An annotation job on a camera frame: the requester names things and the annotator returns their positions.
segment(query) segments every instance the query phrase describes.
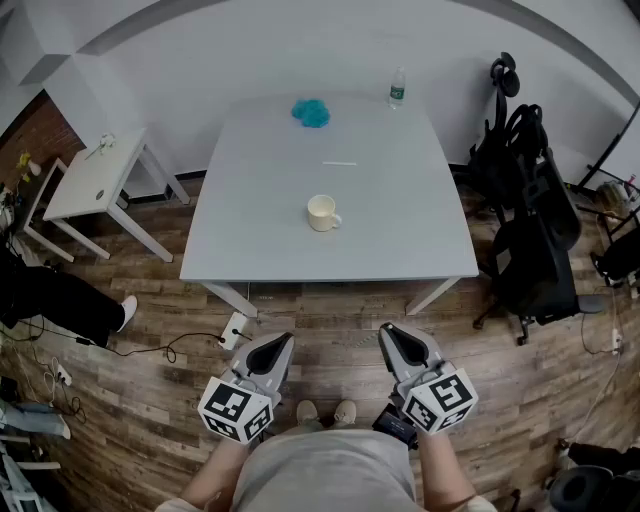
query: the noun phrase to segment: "brick wall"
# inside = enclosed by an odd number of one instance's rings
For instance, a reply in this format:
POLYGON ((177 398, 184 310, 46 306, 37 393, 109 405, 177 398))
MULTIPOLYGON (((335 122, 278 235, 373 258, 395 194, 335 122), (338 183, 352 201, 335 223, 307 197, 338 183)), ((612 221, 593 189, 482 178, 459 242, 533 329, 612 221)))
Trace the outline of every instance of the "brick wall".
POLYGON ((15 188, 24 172, 16 168, 24 151, 42 165, 43 172, 48 172, 45 163, 58 157, 69 165, 84 147, 49 95, 42 91, 0 136, 0 182, 15 188))

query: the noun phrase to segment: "white sneaker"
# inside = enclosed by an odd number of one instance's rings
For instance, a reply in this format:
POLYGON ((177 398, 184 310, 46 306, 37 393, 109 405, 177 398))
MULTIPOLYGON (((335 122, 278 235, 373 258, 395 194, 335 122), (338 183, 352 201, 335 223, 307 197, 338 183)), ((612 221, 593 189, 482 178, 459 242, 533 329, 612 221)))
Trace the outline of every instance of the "white sneaker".
POLYGON ((67 422, 64 421, 62 414, 58 414, 58 418, 60 418, 60 421, 64 423, 64 432, 62 432, 62 437, 64 437, 65 439, 71 439, 71 429, 69 428, 69 425, 67 425, 67 422))
POLYGON ((124 309, 124 322, 122 322, 122 325, 120 326, 120 329, 118 329, 118 332, 124 329, 124 326, 127 325, 129 320, 133 318, 136 309, 138 309, 138 299, 136 299, 135 295, 129 295, 126 299, 124 299, 121 306, 122 309, 124 309))
POLYGON ((351 400, 343 400, 336 408, 333 417, 336 423, 353 425, 356 422, 356 404, 351 400))
POLYGON ((298 419, 298 425, 302 425, 305 421, 317 420, 318 409, 316 409, 311 400, 303 400, 296 409, 296 418, 298 419))

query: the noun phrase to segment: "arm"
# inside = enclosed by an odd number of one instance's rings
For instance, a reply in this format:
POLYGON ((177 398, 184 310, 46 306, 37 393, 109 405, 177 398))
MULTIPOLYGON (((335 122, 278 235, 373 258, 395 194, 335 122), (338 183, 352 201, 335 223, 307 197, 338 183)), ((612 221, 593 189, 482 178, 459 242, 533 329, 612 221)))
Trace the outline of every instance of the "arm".
POLYGON ((215 505, 212 504, 209 510, 227 512, 231 508, 238 477, 248 456, 247 446, 223 439, 180 497, 200 510, 215 498, 215 505))
POLYGON ((446 434, 418 433, 424 506, 430 512, 449 512, 476 495, 446 434))

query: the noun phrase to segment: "electrical outlet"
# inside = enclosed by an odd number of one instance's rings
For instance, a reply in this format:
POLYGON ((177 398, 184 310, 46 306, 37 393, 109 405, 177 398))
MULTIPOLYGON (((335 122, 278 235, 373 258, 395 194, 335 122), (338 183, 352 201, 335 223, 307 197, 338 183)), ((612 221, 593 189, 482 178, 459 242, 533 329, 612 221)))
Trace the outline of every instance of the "electrical outlet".
POLYGON ((611 331, 611 353, 617 356, 622 348, 622 336, 615 327, 611 331))
POLYGON ((69 387, 71 386, 71 375, 67 370, 65 370, 61 364, 58 364, 58 374, 60 375, 60 381, 64 379, 64 385, 69 387))
POLYGON ((242 332, 242 330, 247 325, 249 319, 244 316, 242 313, 234 313, 231 315, 231 320, 224 329, 222 333, 222 337, 224 338, 224 343, 219 342, 220 346, 225 350, 233 350, 233 347, 238 343, 238 338, 240 336, 238 334, 233 334, 233 330, 237 330, 238 332, 242 332))

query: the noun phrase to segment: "blue cloth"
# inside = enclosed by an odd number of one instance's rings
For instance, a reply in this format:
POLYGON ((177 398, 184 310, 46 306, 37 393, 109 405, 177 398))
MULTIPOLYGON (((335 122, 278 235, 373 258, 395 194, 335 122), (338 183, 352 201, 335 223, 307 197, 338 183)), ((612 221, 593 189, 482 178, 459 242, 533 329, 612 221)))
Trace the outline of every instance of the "blue cloth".
POLYGON ((321 128, 329 122, 331 114, 322 100, 298 100, 291 115, 302 121, 302 126, 321 128))

